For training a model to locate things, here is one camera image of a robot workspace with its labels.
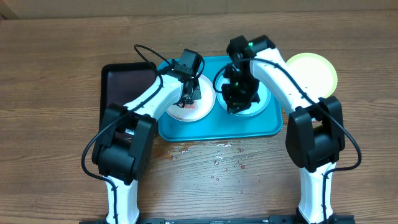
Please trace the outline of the green pink sponge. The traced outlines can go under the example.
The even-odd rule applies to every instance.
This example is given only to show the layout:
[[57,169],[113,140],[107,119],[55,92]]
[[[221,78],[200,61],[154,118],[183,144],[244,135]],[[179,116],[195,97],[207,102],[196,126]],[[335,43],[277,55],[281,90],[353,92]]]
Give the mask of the green pink sponge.
[[192,103],[192,104],[185,104],[183,108],[184,108],[184,109],[196,109],[196,108],[197,108],[197,105],[196,105],[195,103]]

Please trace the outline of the white plastic plate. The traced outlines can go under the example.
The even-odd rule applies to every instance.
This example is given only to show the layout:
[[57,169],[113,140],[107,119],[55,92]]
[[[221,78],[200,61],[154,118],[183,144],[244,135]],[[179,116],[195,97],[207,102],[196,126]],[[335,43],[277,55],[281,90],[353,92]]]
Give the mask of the white plastic plate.
[[198,121],[204,118],[212,110],[216,93],[212,87],[210,80],[202,75],[199,79],[201,99],[195,100],[193,103],[197,105],[196,109],[179,108],[177,105],[172,105],[167,109],[167,114],[171,117],[184,122]]

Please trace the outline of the light blue plastic plate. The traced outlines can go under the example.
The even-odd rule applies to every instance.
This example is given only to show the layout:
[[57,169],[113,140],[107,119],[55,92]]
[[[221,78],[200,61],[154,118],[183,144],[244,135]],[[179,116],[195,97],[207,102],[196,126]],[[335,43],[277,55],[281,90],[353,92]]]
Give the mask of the light blue plastic plate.
[[[216,82],[216,88],[219,90],[222,86],[222,84],[229,84],[229,80],[223,77],[220,77],[218,81]],[[262,111],[264,111],[269,104],[271,100],[271,92],[266,88],[266,86],[259,82],[259,88],[257,91],[257,94],[259,96],[259,102],[252,102],[251,106],[249,109],[240,111],[236,114],[235,116],[242,116],[242,117],[249,117],[249,116],[255,116]],[[218,102],[220,105],[223,107],[223,109],[227,110],[227,104],[225,100],[222,97],[221,93],[216,94]]]

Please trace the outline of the yellow-green plastic plate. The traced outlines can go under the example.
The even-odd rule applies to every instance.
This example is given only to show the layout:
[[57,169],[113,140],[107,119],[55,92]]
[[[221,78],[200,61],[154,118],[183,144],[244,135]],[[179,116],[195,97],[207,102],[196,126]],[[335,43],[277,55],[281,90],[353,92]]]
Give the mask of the yellow-green plastic plate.
[[287,61],[296,81],[303,78],[307,86],[318,97],[328,98],[336,90],[338,76],[334,66],[321,55],[300,53]]

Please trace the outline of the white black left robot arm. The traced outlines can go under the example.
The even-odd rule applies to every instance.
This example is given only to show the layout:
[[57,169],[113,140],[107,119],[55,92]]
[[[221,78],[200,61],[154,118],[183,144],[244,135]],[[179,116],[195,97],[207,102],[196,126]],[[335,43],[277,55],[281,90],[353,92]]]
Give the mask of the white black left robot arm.
[[199,75],[151,76],[110,72],[101,84],[98,134],[88,143],[97,179],[106,183],[108,214],[104,223],[136,223],[137,186],[152,153],[157,121],[173,105],[201,98]]

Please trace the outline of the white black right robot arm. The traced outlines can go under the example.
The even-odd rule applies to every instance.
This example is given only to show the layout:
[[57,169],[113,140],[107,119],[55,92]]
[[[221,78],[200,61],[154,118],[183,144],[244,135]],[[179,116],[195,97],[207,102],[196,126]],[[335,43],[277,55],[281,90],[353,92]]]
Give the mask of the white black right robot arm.
[[229,80],[221,87],[227,111],[248,110],[259,101],[263,84],[289,117],[285,146],[300,169],[301,199],[295,222],[338,223],[340,218],[331,207],[331,181],[345,148],[340,101],[313,91],[311,80],[289,68],[275,47],[228,47],[226,51],[232,62],[219,73]]

